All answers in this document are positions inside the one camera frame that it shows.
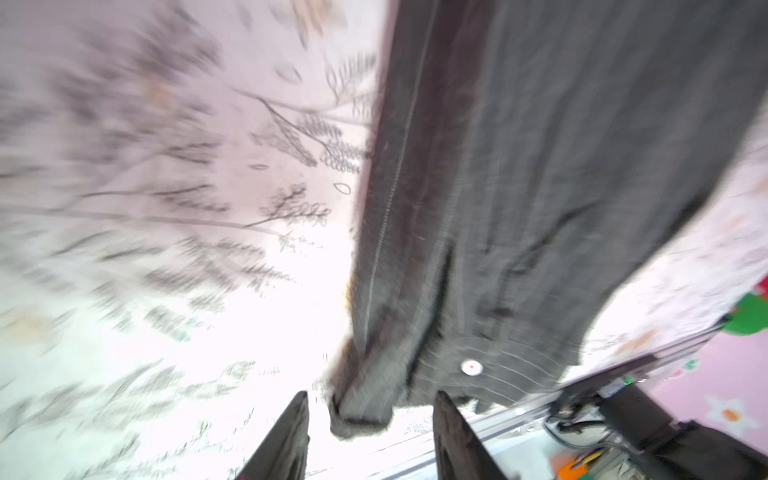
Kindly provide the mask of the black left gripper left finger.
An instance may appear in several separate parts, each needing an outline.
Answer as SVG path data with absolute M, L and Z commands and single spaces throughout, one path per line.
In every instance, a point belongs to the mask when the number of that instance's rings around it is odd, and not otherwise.
M 236 480 L 304 480 L 310 442 L 306 391 L 299 391 L 278 417 Z

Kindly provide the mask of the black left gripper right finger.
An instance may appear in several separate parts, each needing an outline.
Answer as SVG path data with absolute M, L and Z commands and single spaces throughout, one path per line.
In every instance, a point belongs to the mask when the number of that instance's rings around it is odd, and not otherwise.
M 444 391 L 437 392 L 433 404 L 433 439 L 439 480 L 506 479 Z

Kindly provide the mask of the dark grey pinstriped shirt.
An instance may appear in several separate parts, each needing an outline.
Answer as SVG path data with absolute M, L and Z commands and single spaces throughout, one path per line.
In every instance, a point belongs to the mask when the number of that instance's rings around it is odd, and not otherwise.
M 554 387 L 766 88 L 763 1 L 401 2 L 332 433 Z

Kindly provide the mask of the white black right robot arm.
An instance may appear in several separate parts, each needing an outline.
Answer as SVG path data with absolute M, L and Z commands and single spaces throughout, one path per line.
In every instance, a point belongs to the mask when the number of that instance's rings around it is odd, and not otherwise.
M 754 480 L 767 477 L 767 456 L 719 430 L 675 420 L 635 385 L 598 403 L 628 459 L 649 479 Z

